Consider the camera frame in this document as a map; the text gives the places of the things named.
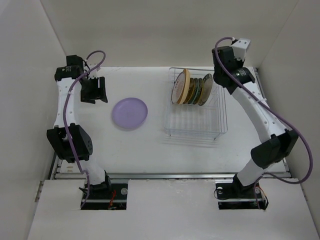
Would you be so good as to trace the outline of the lilac plastic plate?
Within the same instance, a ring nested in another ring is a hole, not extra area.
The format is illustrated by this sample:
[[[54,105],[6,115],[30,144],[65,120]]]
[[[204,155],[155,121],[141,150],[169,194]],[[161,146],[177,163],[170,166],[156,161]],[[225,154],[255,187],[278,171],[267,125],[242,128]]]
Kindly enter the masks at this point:
[[[147,119],[148,107],[136,97],[127,97],[115,104],[111,112],[112,121],[125,130],[139,128]]]

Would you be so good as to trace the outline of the yellow patterned plate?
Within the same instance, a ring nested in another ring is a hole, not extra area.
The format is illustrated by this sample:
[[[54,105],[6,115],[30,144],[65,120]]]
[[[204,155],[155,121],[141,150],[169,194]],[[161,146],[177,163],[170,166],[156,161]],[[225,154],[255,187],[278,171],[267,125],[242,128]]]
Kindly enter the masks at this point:
[[[204,79],[203,78],[199,78],[198,79],[198,92],[197,92],[197,97],[195,99],[195,104],[196,105],[199,105],[200,104],[200,100],[201,100],[201,97],[202,97],[202,94],[203,94],[203,90],[204,90]]]
[[[194,78],[190,78],[190,83],[189,83],[189,89],[188,89],[188,94],[187,97],[184,101],[184,104],[191,104],[192,99],[194,98],[194,94],[196,91],[196,82]]]

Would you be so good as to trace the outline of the white plate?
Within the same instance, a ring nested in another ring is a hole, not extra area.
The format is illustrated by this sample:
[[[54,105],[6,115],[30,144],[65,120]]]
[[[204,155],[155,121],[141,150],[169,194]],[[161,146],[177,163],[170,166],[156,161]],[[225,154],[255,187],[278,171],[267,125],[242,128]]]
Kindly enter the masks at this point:
[[[212,87],[213,87],[213,75],[211,73],[208,73],[203,78],[202,95],[198,103],[200,106],[203,106],[207,102],[208,98],[210,97]]]

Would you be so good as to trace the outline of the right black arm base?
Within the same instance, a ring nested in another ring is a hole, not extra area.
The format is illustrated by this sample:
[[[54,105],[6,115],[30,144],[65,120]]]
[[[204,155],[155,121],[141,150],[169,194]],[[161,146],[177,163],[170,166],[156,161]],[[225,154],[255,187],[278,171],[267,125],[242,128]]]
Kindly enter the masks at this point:
[[[269,206],[269,200],[259,183],[250,186],[243,193],[237,193],[232,182],[217,181],[213,196],[217,199],[219,210],[263,210]]]

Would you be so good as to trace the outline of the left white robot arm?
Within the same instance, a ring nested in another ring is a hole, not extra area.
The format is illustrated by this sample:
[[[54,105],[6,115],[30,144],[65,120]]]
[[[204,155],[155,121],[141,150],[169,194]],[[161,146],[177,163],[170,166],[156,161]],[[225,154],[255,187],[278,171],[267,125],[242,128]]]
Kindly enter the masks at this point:
[[[46,132],[47,139],[61,160],[79,166],[81,173],[95,185],[94,192],[100,198],[111,195],[112,186],[107,183],[106,172],[95,160],[93,141],[81,127],[78,111],[81,103],[108,102],[106,81],[97,76],[97,70],[78,55],[68,55],[66,66],[58,67],[54,74],[58,88],[58,107],[53,128]]]

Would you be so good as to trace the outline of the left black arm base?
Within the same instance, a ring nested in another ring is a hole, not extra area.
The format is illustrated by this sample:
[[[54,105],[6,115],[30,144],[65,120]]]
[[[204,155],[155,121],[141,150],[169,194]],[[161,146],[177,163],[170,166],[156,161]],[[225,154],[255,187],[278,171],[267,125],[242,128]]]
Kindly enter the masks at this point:
[[[90,193],[87,197],[87,187],[80,187],[82,200],[81,210],[126,210],[127,197],[129,191],[128,182],[114,181],[111,185],[101,183],[91,185]]]

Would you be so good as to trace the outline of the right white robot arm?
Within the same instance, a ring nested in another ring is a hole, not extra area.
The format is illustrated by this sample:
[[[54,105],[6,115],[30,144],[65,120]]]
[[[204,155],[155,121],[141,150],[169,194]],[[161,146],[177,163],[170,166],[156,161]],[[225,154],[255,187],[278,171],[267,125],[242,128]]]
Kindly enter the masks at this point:
[[[271,166],[282,161],[292,151],[298,140],[295,130],[288,130],[279,119],[266,110],[266,100],[251,71],[237,61],[233,48],[217,47],[212,50],[214,81],[227,89],[242,106],[255,130],[260,144],[250,151],[250,160],[233,177],[232,193],[237,197],[247,194],[256,180]]]

